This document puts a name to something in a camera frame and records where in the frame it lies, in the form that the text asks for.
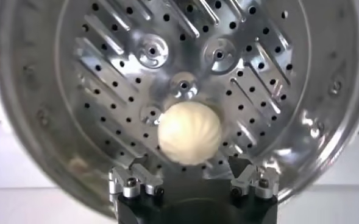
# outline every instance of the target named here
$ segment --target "screw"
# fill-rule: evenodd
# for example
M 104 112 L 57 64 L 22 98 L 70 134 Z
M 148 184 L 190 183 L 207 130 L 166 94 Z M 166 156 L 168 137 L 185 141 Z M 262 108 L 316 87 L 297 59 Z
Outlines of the screw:
M 268 188 L 269 187 L 269 181 L 267 179 L 264 179 L 264 178 L 260 179 L 258 184 L 262 188 Z
M 330 88 L 330 93 L 333 95 L 338 95 L 342 89 L 342 83 L 340 81 L 334 81 Z
M 241 189 L 238 187 L 234 187 L 232 188 L 232 190 L 230 190 L 230 194 L 235 198 L 241 197 Z
M 161 197 L 165 193 L 165 190 L 162 187 L 158 187 L 155 189 L 155 196 Z
M 134 186 L 136 186 L 136 184 L 137 184 L 137 180 L 134 177 L 131 177 L 126 181 L 126 185 L 128 187 L 134 187 Z
M 41 125 L 46 127 L 49 124 L 48 115 L 44 110 L 39 110 L 37 112 L 37 118 L 41 122 Z

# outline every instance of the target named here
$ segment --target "reflective metal surface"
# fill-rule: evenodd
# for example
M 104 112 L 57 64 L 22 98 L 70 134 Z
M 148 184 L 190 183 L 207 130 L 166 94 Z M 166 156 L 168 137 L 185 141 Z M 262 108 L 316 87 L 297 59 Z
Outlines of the reflective metal surface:
M 357 129 L 359 0 L 0 0 L 0 92 L 34 159 L 101 213 L 108 170 L 145 157 L 158 177 L 232 178 L 227 156 L 247 156 L 285 201 Z M 183 100 L 224 125 L 200 166 L 157 145 Z

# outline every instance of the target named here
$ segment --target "metal mount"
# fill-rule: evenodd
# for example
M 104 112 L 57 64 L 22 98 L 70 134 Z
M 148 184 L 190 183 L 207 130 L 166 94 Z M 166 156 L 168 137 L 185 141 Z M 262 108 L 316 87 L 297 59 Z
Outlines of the metal mount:
M 140 195 L 141 185 L 145 186 L 148 195 L 160 196 L 164 194 L 163 180 L 153 176 L 141 164 L 134 164 L 130 170 L 121 166 L 113 167 L 109 172 L 110 201 L 114 202 L 118 194 L 126 198 Z
M 231 181 L 231 194 L 234 197 L 248 195 L 250 187 L 254 187 L 255 195 L 262 199 L 270 199 L 278 194 L 279 176 L 275 169 L 266 168 L 260 174 L 253 165 L 248 165 L 238 178 Z

